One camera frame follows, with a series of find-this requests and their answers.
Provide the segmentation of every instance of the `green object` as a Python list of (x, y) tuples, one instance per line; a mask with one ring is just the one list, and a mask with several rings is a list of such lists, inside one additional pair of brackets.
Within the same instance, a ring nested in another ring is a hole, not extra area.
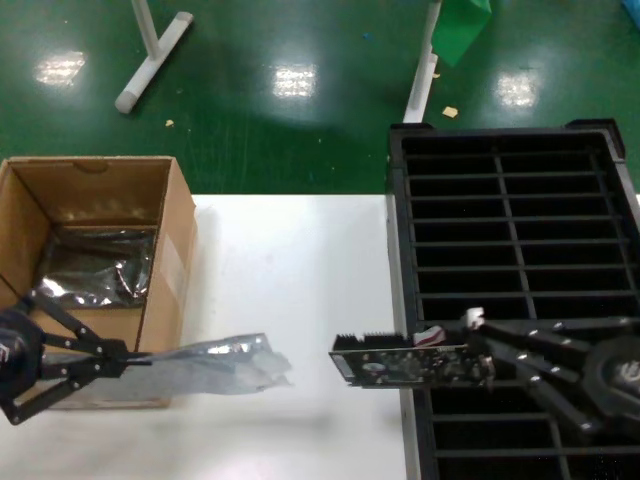
[[(640, 32), (620, 2), (595, 3), (494, 0), (467, 55), (455, 68), (439, 62), (424, 120), (468, 129), (615, 117), (640, 180)], [(424, 0), (149, 4), (158, 32), (178, 10), (195, 22), (124, 116), (113, 102), (145, 55), (131, 2), (0, 0), (0, 158), (163, 154), (195, 193), (384, 192)], [(35, 80), (38, 65), (68, 51), (85, 60), (73, 86)], [(315, 66), (310, 96), (274, 94), (287, 65)], [(529, 105), (510, 101), (513, 81), (530, 85)], [(460, 114), (443, 116), (446, 106)]]
[(433, 32), (435, 53), (455, 66), (491, 18), (489, 0), (439, 0), (440, 16)]

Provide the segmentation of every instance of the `white table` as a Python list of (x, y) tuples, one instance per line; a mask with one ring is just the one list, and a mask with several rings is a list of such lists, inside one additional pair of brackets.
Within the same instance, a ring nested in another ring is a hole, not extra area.
[(266, 332), (290, 388), (0, 422), (6, 479), (405, 478), (399, 394), (350, 389), (337, 333), (393, 328), (382, 196), (196, 196), (184, 342)]

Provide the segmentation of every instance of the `white metal stand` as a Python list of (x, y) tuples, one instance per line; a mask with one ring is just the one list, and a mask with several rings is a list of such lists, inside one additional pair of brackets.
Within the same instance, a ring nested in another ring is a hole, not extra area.
[(424, 111), (427, 107), (427, 98), (433, 81), (433, 73), (436, 70), (438, 56), (431, 53), (431, 37), (436, 28), (438, 15), (442, 0), (433, 0), (427, 12), (427, 22), (424, 28), (424, 39), (422, 40), (422, 51), (420, 52), (420, 63), (413, 80), (409, 103), (404, 112), (404, 123), (421, 123)]
[(156, 35), (156, 29), (153, 26), (153, 18), (149, 11), (147, 0), (131, 0), (133, 11), (136, 14), (136, 20), (140, 27), (140, 34), (147, 49), (147, 58), (144, 59), (138, 71), (133, 75), (131, 80), (122, 93), (116, 99), (116, 108), (122, 113), (129, 113), (136, 104), (144, 89), (147, 88), (149, 82), (156, 74), (160, 66), (163, 64), (173, 47), (178, 43), (182, 34), (189, 28), (193, 22), (193, 15), (187, 12), (179, 12), (173, 19), (167, 30), (162, 34), (160, 40)]

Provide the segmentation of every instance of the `black grid tray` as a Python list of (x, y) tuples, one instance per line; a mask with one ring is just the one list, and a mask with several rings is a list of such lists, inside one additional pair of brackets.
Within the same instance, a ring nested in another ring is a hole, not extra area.
[[(422, 331), (481, 306), (488, 319), (536, 320), (570, 336), (575, 319), (639, 316), (640, 215), (623, 159), (607, 121), (475, 132), (393, 127), (389, 237), (399, 326)], [(424, 480), (640, 478), (640, 445), (607, 437), (585, 446), (508, 375), (493, 393), (407, 395), (405, 437), (417, 442), (415, 474)]]

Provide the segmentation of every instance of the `open cardboard box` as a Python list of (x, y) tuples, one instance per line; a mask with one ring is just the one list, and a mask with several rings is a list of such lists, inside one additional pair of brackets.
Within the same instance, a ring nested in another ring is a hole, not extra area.
[[(70, 313), (104, 338), (123, 339), (131, 351), (162, 352), (178, 347), (196, 234), (194, 210), (189, 187), (172, 157), (5, 160), (0, 167), (0, 308), (14, 305), (32, 288), (52, 227), (151, 227), (156, 236), (144, 306)], [(46, 332), (72, 335), (41, 311), (34, 311), (32, 318)], [(83, 399), (82, 393), (76, 392), (57, 406), (169, 403), (169, 399), (157, 398), (138, 402)]]

